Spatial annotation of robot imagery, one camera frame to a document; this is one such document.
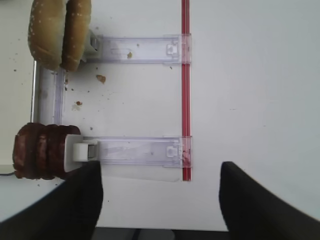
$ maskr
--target bread crumb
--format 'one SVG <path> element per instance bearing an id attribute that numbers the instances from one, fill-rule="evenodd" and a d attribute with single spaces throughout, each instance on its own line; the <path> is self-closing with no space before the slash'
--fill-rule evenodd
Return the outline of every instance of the bread crumb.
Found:
<path id="1" fill-rule="evenodd" d="M 106 82 L 106 77 L 102 75 L 95 75 L 96 79 L 98 79 L 99 82 L 105 84 Z"/>

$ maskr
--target white surface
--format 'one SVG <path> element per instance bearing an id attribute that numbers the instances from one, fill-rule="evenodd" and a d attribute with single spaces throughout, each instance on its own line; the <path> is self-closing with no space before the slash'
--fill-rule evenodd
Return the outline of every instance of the white surface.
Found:
<path id="1" fill-rule="evenodd" d="M 30 120 L 33 60 L 27 32 L 31 3 L 0 0 L 0 173 L 13 171 L 15 134 Z"/>
<path id="2" fill-rule="evenodd" d="M 121 12 L 101 23 L 100 29 L 113 35 L 139 36 L 139 24 L 150 35 L 180 30 L 181 23 L 171 19 L 171 8 L 180 11 L 178 0 L 105 5 L 99 11 L 106 18 Z M 193 181 L 105 177 L 98 225 L 225 230 L 218 203 L 223 161 L 236 162 L 320 219 L 319 9 L 320 2 L 312 0 L 191 0 Z M 142 12 L 157 20 L 139 18 Z M 0 203 L 10 206 L 1 209 L 1 220 L 55 186 L 37 182 L 1 178 L 0 189 L 8 194 L 0 195 Z"/>

